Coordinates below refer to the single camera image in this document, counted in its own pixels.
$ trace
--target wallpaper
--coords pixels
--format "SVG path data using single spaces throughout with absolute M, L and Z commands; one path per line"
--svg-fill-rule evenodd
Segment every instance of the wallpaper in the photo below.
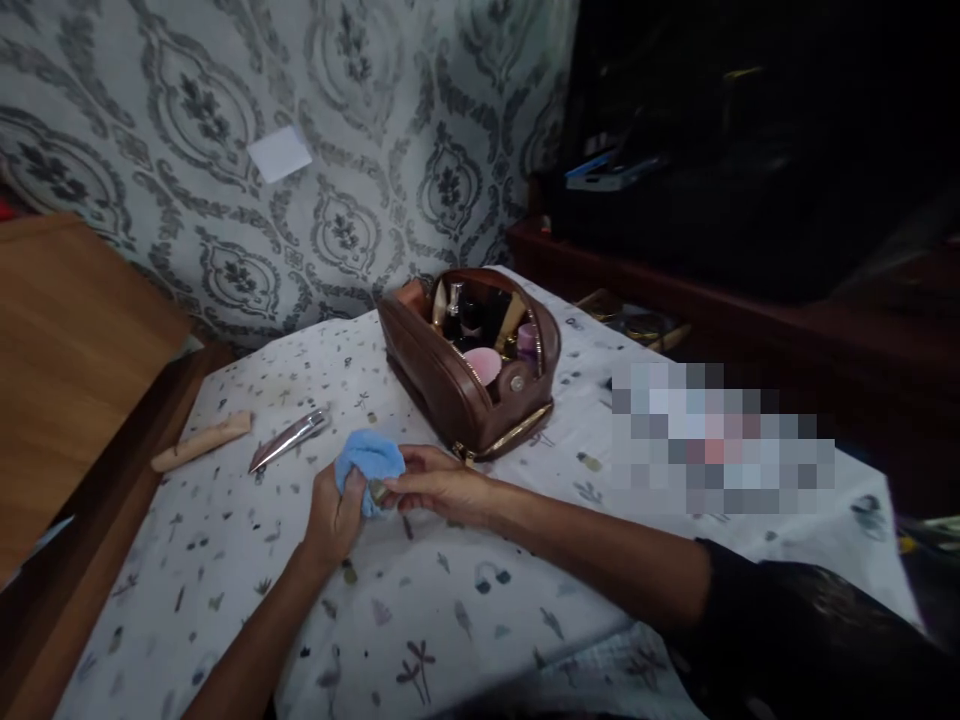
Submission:
M 502 262 L 573 0 L 0 0 L 0 172 L 238 348 Z M 246 147 L 295 124 L 267 185 Z

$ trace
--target blue cloth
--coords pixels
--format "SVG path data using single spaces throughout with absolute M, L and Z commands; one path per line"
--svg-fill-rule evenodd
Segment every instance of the blue cloth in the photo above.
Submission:
M 383 480 L 389 477 L 400 477 L 406 469 L 403 455 L 397 444 L 385 438 L 375 430 L 354 430 L 347 438 L 343 450 L 333 465 L 337 478 L 337 489 L 343 495 L 343 485 L 347 481 L 347 474 L 356 465 L 363 476 L 370 480 Z M 363 491 L 363 516 L 376 517 L 382 511 L 370 497 L 370 488 Z

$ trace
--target black cloth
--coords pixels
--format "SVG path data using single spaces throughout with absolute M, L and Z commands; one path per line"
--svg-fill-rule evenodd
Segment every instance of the black cloth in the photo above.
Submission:
M 960 663 L 843 578 L 709 540 L 704 617 L 666 637 L 691 698 L 726 718 L 960 717 Z

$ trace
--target white tablecloth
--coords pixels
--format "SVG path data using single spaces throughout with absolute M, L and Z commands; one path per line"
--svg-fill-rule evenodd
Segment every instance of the white tablecloth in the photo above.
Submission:
M 561 328 L 556 410 L 536 438 L 481 470 L 600 512 L 710 537 L 753 559 L 823 565 L 917 621 L 884 478 L 843 453 L 835 458 L 835 502 L 815 516 L 695 518 L 631 504 L 630 491 L 612 483 L 612 413 L 600 386 L 618 363 L 667 361 L 524 284 Z M 247 474 L 259 443 L 328 402 L 331 430 L 261 475 Z M 398 442 L 437 442 L 387 369 L 375 313 L 320 323 L 213 373 L 184 436 L 238 410 L 255 413 L 250 435 L 164 478 L 57 717 L 179 716 L 282 572 L 303 535 L 312 477 L 349 432 L 374 427 Z M 879 502 L 868 529 L 850 511 L 866 494 Z M 438 714 L 620 632 L 628 634 L 514 682 L 514 698 L 525 694 L 527 707 L 699 715 L 669 663 L 653 664 L 662 678 L 655 688 L 629 664 L 603 669 L 607 655 L 627 658 L 624 648 L 637 643 L 662 653 L 654 633 L 500 537 L 450 527 L 426 511 L 407 521 L 389 514 L 367 521 L 351 561 L 357 581 L 349 584 L 344 572 L 331 579 L 291 650 L 277 692 L 281 718 Z M 574 672 L 589 677 L 578 686 Z M 589 690 L 591 681 L 599 689 Z

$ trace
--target dark wooden shelf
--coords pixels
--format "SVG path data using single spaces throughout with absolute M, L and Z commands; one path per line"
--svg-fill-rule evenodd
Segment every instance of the dark wooden shelf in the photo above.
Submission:
M 679 359 L 722 362 L 729 387 L 776 389 L 783 412 L 816 414 L 824 436 L 862 449 L 888 474 L 901 511 L 960 512 L 960 483 L 952 479 L 960 428 L 960 251 L 919 258 L 893 279 L 843 296 L 786 306 L 590 252 L 542 234 L 533 218 L 510 228 L 507 242 L 520 274 L 567 300 L 605 287 L 691 323 Z M 945 298 L 952 316 L 891 309 L 898 303 L 890 288 L 918 278 Z

